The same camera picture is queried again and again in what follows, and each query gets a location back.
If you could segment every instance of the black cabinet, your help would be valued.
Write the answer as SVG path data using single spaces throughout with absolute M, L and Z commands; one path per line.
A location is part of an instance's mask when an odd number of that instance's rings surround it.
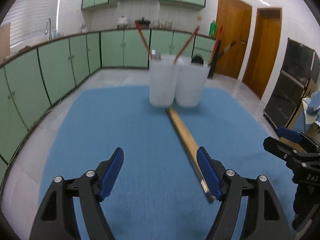
M 317 82 L 319 70 L 320 61 L 314 50 L 288 39 L 278 81 L 264 109 L 265 117 L 275 129 L 289 126 L 305 96 L 310 79 Z

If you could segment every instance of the blue gripper pad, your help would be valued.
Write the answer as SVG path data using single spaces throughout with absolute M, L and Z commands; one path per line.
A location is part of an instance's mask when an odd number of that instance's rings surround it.
M 280 126 L 278 128 L 278 135 L 279 135 L 279 137 L 286 138 L 289 141 L 292 141 L 294 143 L 302 142 L 302 137 L 301 137 L 300 133 L 292 131 L 292 130 L 285 128 L 285 127 L 282 127 L 282 126 Z
M 197 162 L 204 176 L 204 180 L 210 190 L 211 195 L 215 196 L 217 200 L 221 201 L 222 192 L 220 190 L 220 179 L 214 171 L 210 160 L 201 148 L 197 150 Z
M 111 161 L 106 173 L 101 179 L 101 190 L 99 192 L 99 197 L 104 201 L 106 197 L 110 196 L 113 185 L 116 182 L 120 169 L 122 167 L 124 160 L 124 153 L 121 148 L 119 148 L 116 156 Z

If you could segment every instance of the window blind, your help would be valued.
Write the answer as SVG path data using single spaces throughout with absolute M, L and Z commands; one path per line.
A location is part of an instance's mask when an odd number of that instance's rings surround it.
M 58 0 L 16 0 L 2 22 L 11 23 L 10 46 L 44 34 L 48 18 L 54 31 L 57 5 Z

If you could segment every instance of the metal screw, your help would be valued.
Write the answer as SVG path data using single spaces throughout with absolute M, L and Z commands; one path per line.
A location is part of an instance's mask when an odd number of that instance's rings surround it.
M 61 176 L 57 176 L 54 178 L 54 182 L 59 183 L 60 181 L 62 181 L 62 177 Z
M 260 179 L 261 181 L 267 181 L 267 177 L 264 176 L 264 175 L 260 175 L 260 176 L 259 176 L 259 179 Z
M 230 177 L 234 176 L 236 173 L 233 170 L 227 170 L 226 174 Z
M 86 176 L 87 177 L 93 177 L 95 175 L 94 171 L 87 171 Z

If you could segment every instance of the tiled floor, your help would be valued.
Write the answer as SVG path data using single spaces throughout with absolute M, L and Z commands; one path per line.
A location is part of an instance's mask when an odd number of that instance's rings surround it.
M 5 217 L 21 240 L 29 239 L 38 208 L 38 194 L 44 165 L 57 131 L 74 100 L 87 89 L 147 85 L 148 83 L 147 70 L 100 70 L 52 109 L 35 129 L 12 166 L 1 205 Z M 223 89 L 230 93 L 270 136 L 277 137 L 263 117 L 265 105 L 246 85 L 236 79 L 215 74 L 212 80 L 207 80 L 206 86 Z

